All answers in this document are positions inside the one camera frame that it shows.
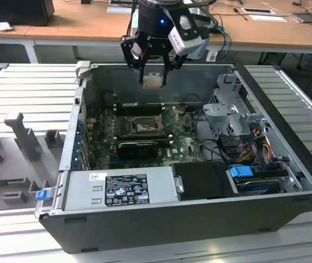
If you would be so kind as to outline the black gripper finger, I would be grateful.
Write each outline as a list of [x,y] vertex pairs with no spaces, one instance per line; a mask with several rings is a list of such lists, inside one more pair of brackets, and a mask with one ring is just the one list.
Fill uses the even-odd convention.
[[185,62],[185,55],[176,55],[172,61],[169,59],[169,54],[163,54],[162,58],[164,62],[162,85],[166,85],[168,73],[173,70],[178,70],[182,67],[183,63]]
[[[132,53],[135,45],[140,49],[140,54],[137,59]],[[138,46],[137,36],[122,36],[121,49],[128,67],[139,71],[139,84],[143,84],[144,67],[146,64],[146,51],[143,52]]]

